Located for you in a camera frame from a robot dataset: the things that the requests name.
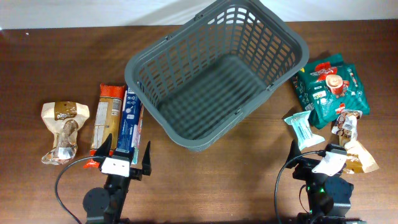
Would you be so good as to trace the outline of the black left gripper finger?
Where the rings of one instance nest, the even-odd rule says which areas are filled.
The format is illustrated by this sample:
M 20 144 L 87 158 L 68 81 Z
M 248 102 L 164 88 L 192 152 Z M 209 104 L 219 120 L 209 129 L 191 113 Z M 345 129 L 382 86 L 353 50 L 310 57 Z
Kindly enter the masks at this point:
M 103 162 L 108 156 L 111 150 L 113 135 L 109 134 L 104 143 L 95 150 L 93 160 L 95 162 Z
M 152 167 L 150 160 L 150 141 L 147 143 L 146 150 L 144 156 L 142 158 L 142 174 L 143 175 L 151 175 Z

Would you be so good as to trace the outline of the blue tissue pack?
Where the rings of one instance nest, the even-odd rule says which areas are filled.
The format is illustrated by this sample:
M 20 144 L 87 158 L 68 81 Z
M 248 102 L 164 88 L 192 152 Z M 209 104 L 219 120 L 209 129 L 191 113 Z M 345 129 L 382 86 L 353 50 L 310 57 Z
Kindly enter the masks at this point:
M 141 141 L 144 105 L 128 88 L 124 95 L 121 124 L 116 151 L 132 154 L 131 164 L 137 164 Z

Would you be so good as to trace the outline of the beige brown snack pouch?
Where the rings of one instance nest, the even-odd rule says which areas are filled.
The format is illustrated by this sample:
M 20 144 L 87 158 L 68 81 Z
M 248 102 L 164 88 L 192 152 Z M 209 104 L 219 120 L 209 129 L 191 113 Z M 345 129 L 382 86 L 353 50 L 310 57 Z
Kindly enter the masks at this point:
M 44 103 L 41 118 L 54 141 L 52 150 L 41 158 L 42 163 L 62 165 L 72 160 L 78 149 L 78 131 L 89 117 L 87 105 L 73 101 Z

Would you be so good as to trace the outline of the orange biscuit packet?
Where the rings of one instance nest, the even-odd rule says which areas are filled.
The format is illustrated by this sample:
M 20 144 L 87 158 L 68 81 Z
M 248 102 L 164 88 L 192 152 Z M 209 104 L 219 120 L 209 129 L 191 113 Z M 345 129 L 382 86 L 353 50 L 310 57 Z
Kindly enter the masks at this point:
M 112 142 L 109 155 L 111 156 L 116 149 L 125 91 L 125 86 L 105 85 L 104 83 L 100 85 L 90 156 L 95 154 L 97 148 L 105 142 L 110 134 L 112 134 Z

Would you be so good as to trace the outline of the beige chocolate snack pouch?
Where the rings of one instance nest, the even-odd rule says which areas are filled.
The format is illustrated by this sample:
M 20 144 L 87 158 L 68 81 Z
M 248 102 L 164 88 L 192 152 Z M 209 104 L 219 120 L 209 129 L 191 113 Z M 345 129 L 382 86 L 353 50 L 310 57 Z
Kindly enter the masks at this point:
M 347 152 L 345 174 L 370 173 L 379 169 L 371 153 L 358 141 L 360 110 L 344 109 L 337 117 L 331 132 L 338 136 L 339 145 Z

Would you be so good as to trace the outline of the green coffee sachet bag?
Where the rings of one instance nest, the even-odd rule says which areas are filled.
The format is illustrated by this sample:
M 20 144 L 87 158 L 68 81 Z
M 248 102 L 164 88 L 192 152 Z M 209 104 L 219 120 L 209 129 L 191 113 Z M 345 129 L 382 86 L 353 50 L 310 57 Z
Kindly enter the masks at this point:
M 306 64 L 291 82 L 303 110 L 309 111 L 309 123 L 324 128 L 343 110 L 370 113 L 370 106 L 356 67 L 341 54 Z

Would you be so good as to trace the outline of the grey plastic basket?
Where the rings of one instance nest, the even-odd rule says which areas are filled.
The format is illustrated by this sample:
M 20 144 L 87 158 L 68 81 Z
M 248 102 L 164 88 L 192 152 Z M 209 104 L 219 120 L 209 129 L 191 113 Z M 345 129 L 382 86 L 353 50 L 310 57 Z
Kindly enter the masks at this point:
M 308 60 L 307 43 L 260 1 L 215 1 L 133 56 L 124 77 L 169 138 L 199 152 Z

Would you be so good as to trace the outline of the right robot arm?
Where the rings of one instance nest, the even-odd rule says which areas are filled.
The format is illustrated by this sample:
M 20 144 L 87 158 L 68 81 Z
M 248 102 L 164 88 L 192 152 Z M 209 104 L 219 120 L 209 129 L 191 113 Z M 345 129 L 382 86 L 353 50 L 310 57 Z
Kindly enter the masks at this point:
M 321 163 L 320 160 L 307 158 L 300 152 L 298 143 L 293 140 L 286 160 L 288 169 L 294 169 L 292 177 L 305 182 L 309 211 L 299 213 L 298 224 L 360 224 L 365 223 L 359 218 L 347 218 L 351 208 L 350 198 L 354 185 L 341 178 L 339 170 L 329 176 L 317 174 L 312 169 Z

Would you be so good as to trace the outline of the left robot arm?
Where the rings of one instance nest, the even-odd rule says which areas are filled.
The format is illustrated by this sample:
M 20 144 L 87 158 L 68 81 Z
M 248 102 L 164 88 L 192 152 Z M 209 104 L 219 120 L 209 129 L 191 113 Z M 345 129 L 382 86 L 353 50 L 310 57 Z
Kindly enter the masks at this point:
M 99 162 L 99 170 L 107 175 L 103 187 L 89 190 L 83 199 L 87 223 L 131 223 L 130 219 L 122 218 L 122 210 L 132 180 L 141 181 L 144 175 L 152 172 L 150 162 L 150 143 L 142 159 L 140 169 L 131 167 L 132 154 L 125 152 L 110 153 L 112 135 L 94 153 L 95 162 Z

